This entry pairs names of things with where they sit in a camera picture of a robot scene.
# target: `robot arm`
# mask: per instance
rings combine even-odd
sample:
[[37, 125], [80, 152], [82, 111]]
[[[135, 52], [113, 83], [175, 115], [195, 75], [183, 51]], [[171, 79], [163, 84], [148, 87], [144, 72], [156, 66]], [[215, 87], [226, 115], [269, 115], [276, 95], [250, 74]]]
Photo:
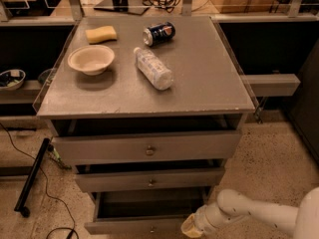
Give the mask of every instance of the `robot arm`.
[[319, 188], [309, 192], [300, 208], [251, 200], [232, 189], [222, 190], [216, 202], [203, 205], [182, 224], [181, 231], [190, 238], [209, 235], [218, 228], [257, 219], [295, 239], [319, 238]]

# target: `sponge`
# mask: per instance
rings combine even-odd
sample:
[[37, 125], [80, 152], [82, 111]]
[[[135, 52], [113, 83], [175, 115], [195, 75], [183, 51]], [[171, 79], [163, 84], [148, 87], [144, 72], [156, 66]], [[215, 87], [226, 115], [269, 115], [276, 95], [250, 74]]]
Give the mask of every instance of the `sponge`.
[[107, 40], [117, 40], [117, 32], [113, 26], [88, 29], [86, 30], [86, 35], [90, 44], [97, 44]]

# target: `beige bowl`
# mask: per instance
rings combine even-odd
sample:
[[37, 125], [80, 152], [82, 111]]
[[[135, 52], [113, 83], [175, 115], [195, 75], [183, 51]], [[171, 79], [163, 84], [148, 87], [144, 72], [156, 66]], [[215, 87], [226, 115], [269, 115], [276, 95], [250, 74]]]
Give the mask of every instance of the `beige bowl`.
[[114, 51], [107, 46], [89, 45], [72, 52], [68, 64], [76, 71], [95, 76], [105, 71], [114, 57]]
[[26, 73], [20, 69], [12, 69], [0, 74], [0, 91], [18, 90], [24, 83]]

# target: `plastic bottle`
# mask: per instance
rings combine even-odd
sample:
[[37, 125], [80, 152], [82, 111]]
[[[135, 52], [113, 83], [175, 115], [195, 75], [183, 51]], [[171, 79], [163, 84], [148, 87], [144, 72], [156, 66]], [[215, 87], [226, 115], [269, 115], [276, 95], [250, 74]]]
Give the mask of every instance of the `plastic bottle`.
[[163, 91], [171, 86], [172, 71], [152, 51], [136, 47], [134, 53], [138, 68], [156, 89]]

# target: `cabinet top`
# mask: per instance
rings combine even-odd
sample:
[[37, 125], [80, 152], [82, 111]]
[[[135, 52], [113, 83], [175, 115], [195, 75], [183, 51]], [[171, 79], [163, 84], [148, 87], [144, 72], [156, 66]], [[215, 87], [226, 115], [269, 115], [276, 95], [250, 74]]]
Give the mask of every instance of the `cabinet top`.
[[[143, 30], [165, 21], [174, 24], [170, 42], [152, 51], [172, 70], [174, 82], [156, 90], [136, 66], [134, 48], [149, 48]], [[87, 76], [68, 66], [75, 49], [89, 45], [85, 30], [113, 26], [117, 41], [107, 41], [116, 57], [101, 75]], [[209, 17], [118, 16], [84, 18], [67, 49], [38, 111], [43, 119], [158, 117], [250, 113], [243, 82]]]

